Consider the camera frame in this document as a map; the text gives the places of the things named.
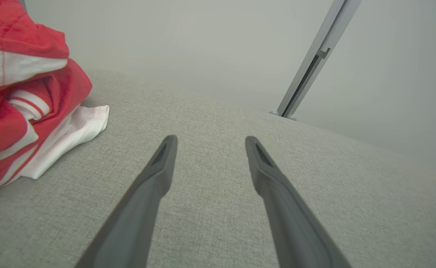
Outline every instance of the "white stripe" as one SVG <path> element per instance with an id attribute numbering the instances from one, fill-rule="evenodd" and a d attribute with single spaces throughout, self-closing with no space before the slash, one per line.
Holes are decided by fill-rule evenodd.
<path id="1" fill-rule="evenodd" d="M 15 90 L 10 97 L 18 97 L 23 98 L 27 101 L 34 103 L 34 105 L 38 106 L 39 109 L 43 112 L 44 115 L 50 112 L 49 105 L 40 97 L 24 90 Z"/>
<path id="2" fill-rule="evenodd" d="M 38 134 L 36 134 L 35 129 L 31 123 L 26 120 L 26 134 L 15 144 L 9 146 L 7 149 L 0 152 L 0 160 L 3 160 L 9 156 L 14 155 L 17 151 L 20 151 L 25 146 L 32 144 L 38 140 Z"/>
<path id="3" fill-rule="evenodd" d="M 39 111 L 28 103 L 22 102 L 21 100 L 8 100 L 8 102 L 13 105 L 13 107 L 16 108 L 19 112 L 21 112 L 26 120 L 41 119 L 41 114 L 39 113 Z"/>
<path id="4" fill-rule="evenodd" d="M 18 157 L 16 160 L 11 163 L 11 166 L 9 167 L 6 174 L 3 176 L 3 178 L 0 180 L 0 187 L 7 183 L 8 180 L 10 180 L 11 176 L 23 165 L 23 163 L 28 160 L 28 158 L 33 154 L 33 152 L 36 150 L 37 146 L 34 146 L 31 148 L 31 150 L 27 151 L 26 153 L 22 154 L 20 157 Z M 11 179 L 11 181 L 15 181 L 17 178 L 20 177 L 20 174 L 18 173 L 14 178 Z"/>
<path id="5" fill-rule="evenodd" d="M 0 51 L 0 86 L 24 81 L 38 73 L 59 70 L 67 64 L 68 59 L 45 58 Z"/>

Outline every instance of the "white wall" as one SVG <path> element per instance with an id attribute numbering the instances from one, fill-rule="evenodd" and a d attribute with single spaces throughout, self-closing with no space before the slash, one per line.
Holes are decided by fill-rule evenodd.
<path id="1" fill-rule="evenodd" d="M 362 0 L 295 115 L 436 165 L 436 0 Z"/>
<path id="2" fill-rule="evenodd" d="M 276 109 L 332 0 L 26 0 L 83 68 Z M 298 120 L 436 165 L 436 0 L 362 0 Z"/>
<path id="3" fill-rule="evenodd" d="M 275 110 L 332 0 L 26 0 L 83 68 Z"/>

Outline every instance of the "gray fabric sofa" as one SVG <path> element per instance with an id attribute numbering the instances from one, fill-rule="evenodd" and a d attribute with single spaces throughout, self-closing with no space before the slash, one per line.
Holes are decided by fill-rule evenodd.
<path id="1" fill-rule="evenodd" d="M 354 267 L 436 267 L 436 171 L 204 96 L 89 71 L 107 129 L 0 190 L 0 267 L 73 267 L 162 139 L 179 139 L 149 267 L 278 267 L 245 137 L 256 136 Z"/>

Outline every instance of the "sofa cushion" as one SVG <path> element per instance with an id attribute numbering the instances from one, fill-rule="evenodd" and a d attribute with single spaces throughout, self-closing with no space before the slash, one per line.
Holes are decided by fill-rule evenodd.
<path id="1" fill-rule="evenodd" d="M 107 129 L 0 190 L 0 267 L 73 267 L 162 139 L 179 140 L 149 267 L 278 267 L 245 137 L 256 136 L 354 267 L 436 267 L 436 171 L 204 96 L 89 71 Z"/>

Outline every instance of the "fabric texture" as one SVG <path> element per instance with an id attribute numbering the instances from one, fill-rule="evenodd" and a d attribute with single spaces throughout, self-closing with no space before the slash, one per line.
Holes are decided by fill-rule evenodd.
<path id="1" fill-rule="evenodd" d="M 41 180 L 0 190 L 0 267 L 71 268 L 151 158 L 175 134 L 148 267 L 278 267 L 245 137 L 256 136 L 355 268 L 436 267 L 436 171 L 293 120 L 90 71 L 86 107 L 107 129 Z"/>
<path id="2" fill-rule="evenodd" d="M 38 150 L 44 155 L 52 146 L 45 139 L 89 94 L 89 78 L 68 56 L 62 32 L 35 24 L 18 0 L 0 0 L 0 187 L 19 178 Z M 99 133 L 94 124 L 89 127 L 94 129 L 88 135 Z M 60 151 L 85 138 L 68 137 L 64 149 L 55 148 L 47 159 L 36 157 L 28 174 L 38 176 Z M 41 168 L 33 173 L 33 166 Z"/>

